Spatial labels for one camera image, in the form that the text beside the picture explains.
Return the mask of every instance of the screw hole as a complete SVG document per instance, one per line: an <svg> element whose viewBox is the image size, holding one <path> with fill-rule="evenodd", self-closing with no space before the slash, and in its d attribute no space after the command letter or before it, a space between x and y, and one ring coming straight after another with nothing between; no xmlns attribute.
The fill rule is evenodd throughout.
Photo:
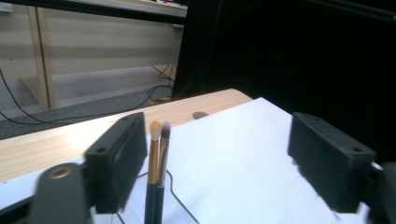
<svg viewBox="0 0 396 224"><path fill-rule="evenodd" d="M59 178L63 178L67 175L70 175L72 173L72 168L65 166L65 167L60 167L54 171L52 171L49 174L49 178L51 179L59 179Z"/></svg>
<svg viewBox="0 0 396 224"><path fill-rule="evenodd" d="M96 149L96 152L97 153L104 153L104 152L106 152L106 148L105 147L100 147L100 148Z"/></svg>

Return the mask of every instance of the floor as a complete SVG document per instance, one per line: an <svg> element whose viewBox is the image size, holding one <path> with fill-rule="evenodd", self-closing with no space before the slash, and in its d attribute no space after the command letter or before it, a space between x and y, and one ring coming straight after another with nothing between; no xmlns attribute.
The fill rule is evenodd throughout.
<svg viewBox="0 0 396 224"><path fill-rule="evenodd" d="M83 104L127 93L148 90L158 85L168 85L159 78L155 68L137 67L84 74L60 75L53 78L56 107ZM6 80L17 103L29 114L45 111L19 79ZM5 84L0 83L0 110L9 118L24 114L18 109Z"/></svg>

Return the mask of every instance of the cable on floor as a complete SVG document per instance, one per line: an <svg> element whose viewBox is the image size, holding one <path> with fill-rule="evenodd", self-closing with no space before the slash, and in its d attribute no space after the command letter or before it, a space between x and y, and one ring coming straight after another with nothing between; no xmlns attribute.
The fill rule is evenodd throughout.
<svg viewBox="0 0 396 224"><path fill-rule="evenodd" d="M169 80L169 86L171 85L171 80L175 83L175 81L171 78L171 76L172 76L172 71L173 71L174 66L175 66L175 65L172 64L171 71L169 72L169 78L168 78L168 80Z"/></svg>
<svg viewBox="0 0 396 224"><path fill-rule="evenodd" d="M148 97L147 97L142 103L140 103L139 105L136 105L136 106L134 106L134 107L125 109L125 110L114 111L114 112L107 112L107 113L101 113L101 114L94 114L94 115L86 115L86 116L78 116L78 117L64 118L64 119L54 119L54 120L50 120L50 121L44 121L44 120L36 119L35 117L31 116L30 114L28 114L27 112L25 112L25 111L21 108L21 106L18 104L17 100L15 99L15 97L14 97L12 91L11 91L10 88L8 87L8 84L6 83L6 80L5 80L5 78L4 78L3 72L1 71L1 68L0 68L0 75L1 75L1 77L2 77L2 79L3 79L3 82L4 82L5 86L7 87L8 93L11 95L11 97L12 97L13 101L15 102L16 106L18 107L18 109L20 109L20 110L21 110L24 114L26 114L28 117L30 117L30 118L32 118L32 119L35 119L35 120L38 121L38 122L35 122L35 123L19 122L19 121L16 121L15 119L11 119L11 118L7 117L1 110L0 110L0 114L1 114L5 119L7 119L7 120L10 121L10 122L13 122L13 123L16 123L16 124L25 124L25 125L38 125L38 124L66 125L66 124L73 124L73 123L72 123L72 122L71 122L71 123L61 123L61 122L58 122L58 121L61 121L61 120L68 120L68 119L85 119L85 118L90 118L90 117L109 116L109 115L119 114L119 113L123 113L123 112L128 112L128 111L130 111L130 110L137 109L139 106L143 105L148 99L151 98L151 95L155 92L155 90L156 90L157 88L165 87L165 88L170 88L170 89L172 89L171 86L165 86L165 85L159 85L159 86L152 87L152 88L148 89Z"/></svg>
<svg viewBox="0 0 396 224"><path fill-rule="evenodd" d="M169 80L169 81L175 82L172 78L170 78L170 76L171 76L171 74L172 74L172 70L171 70L171 73L169 74L169 76L167 76L167 75L164 73L164 72L168 69L169 65L170 65L170 64L166 65L166 67L165 67L165 69L164 69L163 71L159 70L158 68L156 68L156 67L154 67L154 66L151 66L151 67L154 68L155 70L157 70L157 71L160 73L160 74L158 75L159 78L164 78L164 79L167 79L167 80Z"/></svg>

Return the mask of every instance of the wooden table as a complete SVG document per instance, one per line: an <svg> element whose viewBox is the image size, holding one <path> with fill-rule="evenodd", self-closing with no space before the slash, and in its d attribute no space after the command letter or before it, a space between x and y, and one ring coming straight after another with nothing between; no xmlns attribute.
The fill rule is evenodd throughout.
<svg viewBox="0 0 396 224"><path fill-rule="evenodd" d="M152 121L169 121L173 127L192 121L197 111L214 114L252 99L236 90L218 91L164 105L54 128L0 141L0 181L25 175L80 157L119 118L144 112L146 133Z"/></svg>

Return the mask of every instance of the black object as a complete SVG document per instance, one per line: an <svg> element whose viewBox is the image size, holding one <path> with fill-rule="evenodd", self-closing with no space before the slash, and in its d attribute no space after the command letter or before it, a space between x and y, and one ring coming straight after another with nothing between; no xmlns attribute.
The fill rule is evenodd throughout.
<svg viewBox="0 0 396 224"><path fill-rule="evenodd" d="M145 224L153 224L157 200L157 184L148 184L146 188Z"/></svg>
<svg viewBox="0 0 396 224"><path fill-rule="evenodd" d="M165 188L156 188L155 193L155 215L154 215L154 224L162 224L163 223L163 195L165 192Z"/></svg>
<svg viewBox="0 0 396 224"><path fill-rule="evenodd" d="M237 89L396 161L396 7L384 2L190 0L172 98Z"/></svg>
<svg viewBox="0 0 396 224"><path fill-rule="evenodd" d="M296 112L288 154L333 211L356 213L364 202L370 223L396 223L395 162L375 168L373 150L323 119Z"/></svg>
<svg viewBox="0 0 396 224"><path fill-rule="evenodd" d="M98 214L116 213L125 205L146 157L143 113L120 119L85 152Z"/></svg>
<svg viewBox="0 0 396 224"><path fill-rule="evenodd" d="M33 197L0 211L0 223L92 223L92 206L98 214L117 213L147 157L144 114L119 119L85 157L81 165L49 168L40 176Z"/></svg>
<svg viewBox="0 0 396 224"><path fill-rule="evenodd" d="M60 164L40 176L28 220L29 224L92 222L79 165Z"/></svg>

